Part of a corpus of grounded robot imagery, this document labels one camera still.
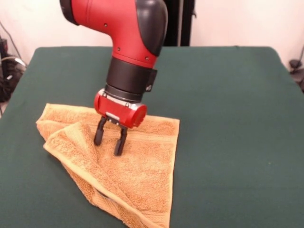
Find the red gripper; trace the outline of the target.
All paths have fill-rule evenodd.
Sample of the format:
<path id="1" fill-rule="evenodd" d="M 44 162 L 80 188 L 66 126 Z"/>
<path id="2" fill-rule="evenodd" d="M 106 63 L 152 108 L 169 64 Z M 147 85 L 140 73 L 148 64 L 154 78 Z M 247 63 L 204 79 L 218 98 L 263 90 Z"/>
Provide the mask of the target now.
<path id="1" fill-rule="evenodd" d="M 139 127 L 147 115 L 147 106 L 142 103 L 130 103 L 116 99 L 105 93 L 104 89 L 97 92 L 94 99 L 94 107 L 102 117 L 98 123 L 94 144 L 99 146 L 104 134 L 106 117 L 114 119 L 121 126 L 121 135 L 117 140 L 114 155 L 121 156 L 123 153 L 128 128 Z"/>

